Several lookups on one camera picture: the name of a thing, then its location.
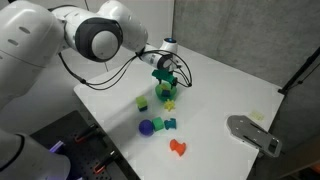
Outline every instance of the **purple ball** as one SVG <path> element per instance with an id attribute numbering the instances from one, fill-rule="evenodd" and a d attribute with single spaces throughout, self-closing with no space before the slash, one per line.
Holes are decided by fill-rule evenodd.
<path id="1" fill-rule="evenodd" d="M 151 136 L 153 134 L 153 124 L 150 120 L 146 119 L 140 122 L 139 131 L 145 136 Z"/>

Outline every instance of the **white wall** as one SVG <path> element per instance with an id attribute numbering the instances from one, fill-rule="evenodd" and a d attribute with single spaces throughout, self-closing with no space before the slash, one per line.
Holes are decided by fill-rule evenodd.
<path id="1" fill-rule="evenodd" d="M 149 43 L 159 47 L 162 39 L 172 32 L 174 0 L 120 0 L 131 9 L 147 27 Z M 85 8 L 83 0 L 31 0 L 46 8 L 63 4 L 73 4 Z M 91 11 L 96 12 L 105 0 L 88 0 Z M 69 49 L 63 52 L 70 68 L 81 76 L 90 79 L 107 71 L 104 64 L 90 62 Z M 121 49 L 118 55 L 107 63 L 113 69 L 133 56 L 132 52 Z M 24 96 L 10 102 L 0 112 L 0 127 L 11 132 L 32 133 L 73 111 L 85 111 L 73 93 L 78 82 L 54 57 L 42 72 L 38 81 Z"/>

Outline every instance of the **gray metal bracket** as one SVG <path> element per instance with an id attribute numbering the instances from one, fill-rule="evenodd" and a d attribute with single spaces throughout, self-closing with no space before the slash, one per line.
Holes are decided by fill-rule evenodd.
<path id="1" fill-rule="evenodd" d="M 227 125 L 231 134 L 247 142 L 270 157 L 278 157 L 282 142 L 265 131 L 247 116 L 230 116 Z"/>

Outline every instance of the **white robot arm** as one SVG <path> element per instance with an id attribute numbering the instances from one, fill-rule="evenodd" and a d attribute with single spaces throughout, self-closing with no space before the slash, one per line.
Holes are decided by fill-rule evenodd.
<path id="1" fill-rule="evenodd" d="M 157 69 L 173 69 L 172 60 L 148 45 L 148 33 L 134 14 L 117 1 L 107 1 L 97 13 L 66 6 L 47 9 L 16 1 L 0 11 L 0 109 L 26 93 L 50 59 L 71 47 L 96 62 L 106 62 L 120 46 L 141 54 Z M 177 43 L 165 39 L 161 50 L 177 52 Z M 0 129 L 0 179 L 66 179 L 69 160 L 26 135 Z"/>

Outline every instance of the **table surface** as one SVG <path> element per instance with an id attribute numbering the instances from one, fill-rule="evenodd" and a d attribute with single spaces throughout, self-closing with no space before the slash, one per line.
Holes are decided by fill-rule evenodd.
<path id="1" fill-rule="evenodd" d="M 176 109 L 171 112 L 156 97 L 153 68 L 140 60 L 109 90 L 78 85 L 74 91 L 141 179 L 246 179 L 258 150 L 230 135 L 226 120 L 260 112 L 264 119 L 255 122 L 269 130 L 283 100 L 279 87 L 182 46 L 178 54 L 192 71 L 193 87 L 178 86 Z M 101 82 L 114 73 L 90 81 Z M 148 100 L 148 111 L 142 113 L 135 104 L 140 95 Z M 176 118 L 177 130 L 140 135 L 139 122 L 155 117 Z M 170 150 L 171 139 L 187 144 L 182 157 Z"/>

